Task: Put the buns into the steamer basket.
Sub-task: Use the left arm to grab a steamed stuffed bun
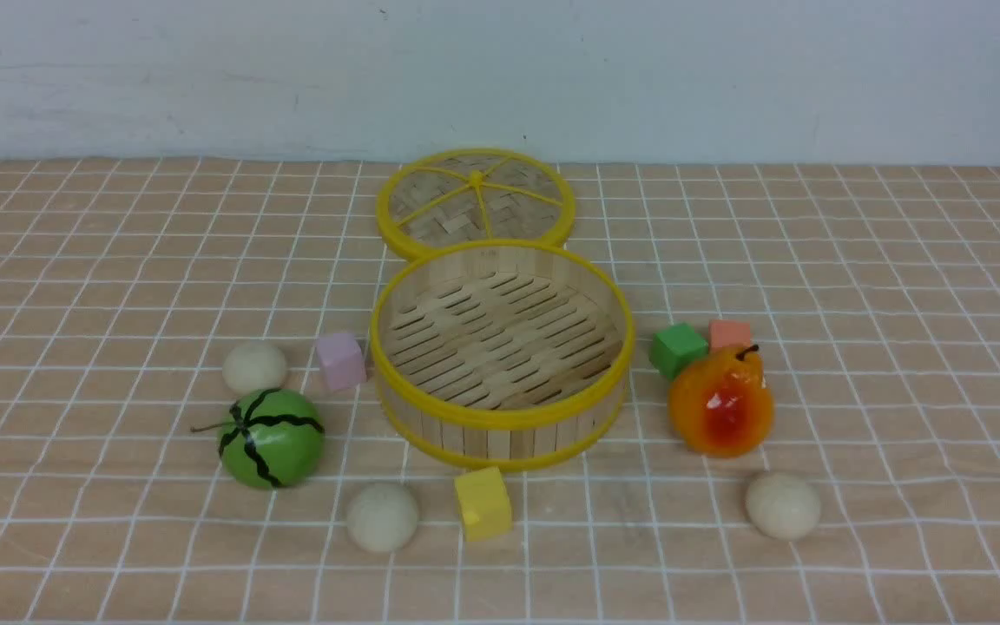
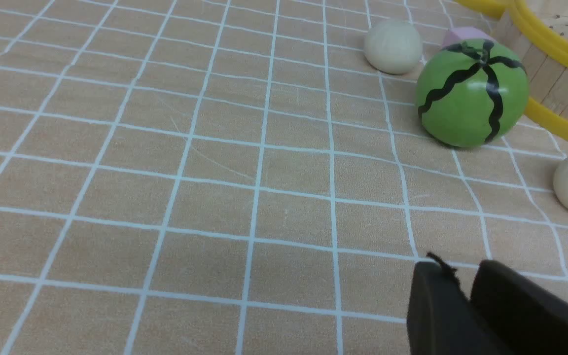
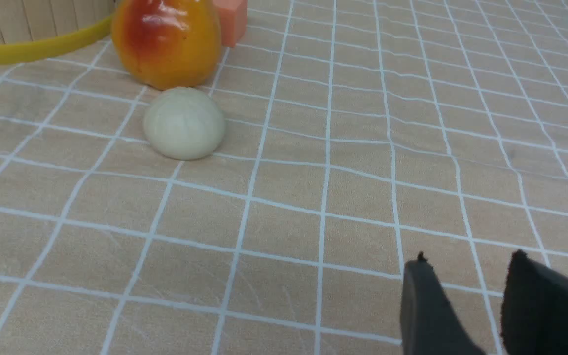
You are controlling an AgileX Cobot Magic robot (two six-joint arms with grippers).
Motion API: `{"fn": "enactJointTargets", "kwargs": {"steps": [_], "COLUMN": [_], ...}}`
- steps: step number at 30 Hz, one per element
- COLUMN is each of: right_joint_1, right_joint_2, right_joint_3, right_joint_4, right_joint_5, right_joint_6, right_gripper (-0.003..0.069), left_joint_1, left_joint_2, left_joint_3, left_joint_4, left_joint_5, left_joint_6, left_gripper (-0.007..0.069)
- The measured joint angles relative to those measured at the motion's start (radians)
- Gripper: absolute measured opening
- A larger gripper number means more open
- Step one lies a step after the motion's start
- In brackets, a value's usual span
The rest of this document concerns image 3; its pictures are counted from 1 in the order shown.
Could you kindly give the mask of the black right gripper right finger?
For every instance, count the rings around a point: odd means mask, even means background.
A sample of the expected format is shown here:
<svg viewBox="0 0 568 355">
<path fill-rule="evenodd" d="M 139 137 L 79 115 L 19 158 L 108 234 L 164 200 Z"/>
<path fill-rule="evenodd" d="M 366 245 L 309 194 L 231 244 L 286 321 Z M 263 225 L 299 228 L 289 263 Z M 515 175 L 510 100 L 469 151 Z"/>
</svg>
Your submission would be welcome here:
<svg viewBox="0 0 568 355">
<path fill-rule="evenodd" d="M 568 277 L 511 256 L 501 308 L 501 336 L 510 355 L 568 355 Z"/>
</svg>

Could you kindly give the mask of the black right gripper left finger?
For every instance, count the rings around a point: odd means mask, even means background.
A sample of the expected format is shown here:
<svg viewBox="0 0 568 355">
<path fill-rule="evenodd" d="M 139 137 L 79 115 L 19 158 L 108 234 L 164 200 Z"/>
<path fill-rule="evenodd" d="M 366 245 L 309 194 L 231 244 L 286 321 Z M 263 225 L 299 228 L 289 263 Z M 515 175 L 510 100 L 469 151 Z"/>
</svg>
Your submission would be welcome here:
<svg viewBox="0 0 568 355">
<path fill-rule="evenodd" d="M 484 355 L 458 319 L 433 266 L 420 251 L 404 265 L 400 303 L 404 355 Z"/>
</svg>

